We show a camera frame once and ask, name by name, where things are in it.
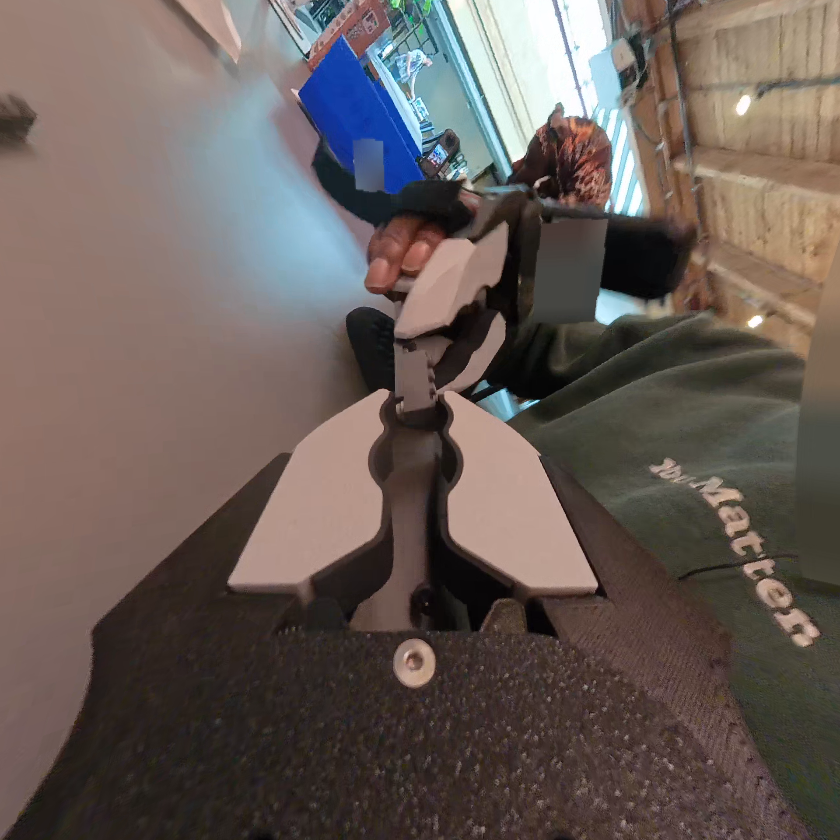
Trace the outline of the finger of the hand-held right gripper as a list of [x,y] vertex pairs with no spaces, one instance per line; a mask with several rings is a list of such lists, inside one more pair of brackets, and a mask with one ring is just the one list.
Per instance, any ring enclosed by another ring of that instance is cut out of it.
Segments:
[[507,332],[503,313],[493,308],[461,308],[448,322],[437,318],[432,335],[449,344],[432,367],[435,393],[469,392],[484,380]]
[[497,226],[476,243],[467,238],[442,242],[416,278],[395,284],[402,300],[395,338],[414,340],[450,326],[484,289],[499,283],[508,241],[509,226]]

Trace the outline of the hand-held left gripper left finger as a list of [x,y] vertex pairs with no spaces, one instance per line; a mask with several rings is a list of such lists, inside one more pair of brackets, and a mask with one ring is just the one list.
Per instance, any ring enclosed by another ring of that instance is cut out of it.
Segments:
[[393,568],[378,455],[390,452],[392,394],[379,390],[316,428],[290,454],[227,586],[239,594],[361,604]]

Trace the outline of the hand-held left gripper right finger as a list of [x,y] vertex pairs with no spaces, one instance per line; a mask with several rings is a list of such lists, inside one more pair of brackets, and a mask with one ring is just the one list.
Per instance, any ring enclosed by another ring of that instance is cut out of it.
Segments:
[[446,549],[520,601],[596,593],[596,575],[538,451],[456,393],[443,394],[440,406]]

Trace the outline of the dark grey half-round lego plate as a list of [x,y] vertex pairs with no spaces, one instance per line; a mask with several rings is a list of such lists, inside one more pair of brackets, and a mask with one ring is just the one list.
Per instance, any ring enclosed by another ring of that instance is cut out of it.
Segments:
[[403,426],[418,431],[431,431],[436,422],[437,402],[434,406],[426,406],[421,394],[425,368],[421,351],[426,350],[433,356],[435,341],[434,337],[396,339],[393,346],[396,419]]

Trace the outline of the person's right hand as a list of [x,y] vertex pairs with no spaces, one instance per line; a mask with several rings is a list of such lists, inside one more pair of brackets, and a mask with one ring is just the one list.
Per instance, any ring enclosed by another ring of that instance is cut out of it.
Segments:
[[402,277],[416,277],[441,243],[473,222],[481,201],[461,182],[423,181],[405,187],[395,198],[393,214],[369,243],[365,289],[387,295]]

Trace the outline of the white framed window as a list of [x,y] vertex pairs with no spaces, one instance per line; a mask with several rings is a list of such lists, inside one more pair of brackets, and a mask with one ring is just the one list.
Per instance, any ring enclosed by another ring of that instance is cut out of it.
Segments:
[[447,1],[441,11],[462,55],[479,123],[489,130],[497,168],[509,174],[557,105],[587,117],[584,84],[563,2]]

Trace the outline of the blue box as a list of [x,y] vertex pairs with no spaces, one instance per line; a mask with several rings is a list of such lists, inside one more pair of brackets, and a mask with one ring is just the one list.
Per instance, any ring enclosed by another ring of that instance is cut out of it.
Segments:
[[299,91],[301,104],[342,167],[354,176],[354,145],[375,140],[382,145],[384,189],[399,193],[423,181],[418,159],[419,122],[402,90],[385,72],[372,80],[347,39],[340,36]]

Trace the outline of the orange box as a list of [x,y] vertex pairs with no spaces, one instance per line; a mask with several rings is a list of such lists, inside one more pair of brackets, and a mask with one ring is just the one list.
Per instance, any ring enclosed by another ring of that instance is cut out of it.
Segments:
[[350,1],[313,42],[308,68],[315,70],[335,43],[343,38],[357,59],[390,28],[391,23],[383,1]]

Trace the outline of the white wall box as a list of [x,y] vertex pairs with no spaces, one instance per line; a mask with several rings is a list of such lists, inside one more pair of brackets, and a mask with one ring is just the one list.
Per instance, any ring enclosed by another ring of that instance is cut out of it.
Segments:
[[646,59],[636,36],[613,41],[590,59],[591,78],[598,105],[606,111],[626,109],[643,85]]

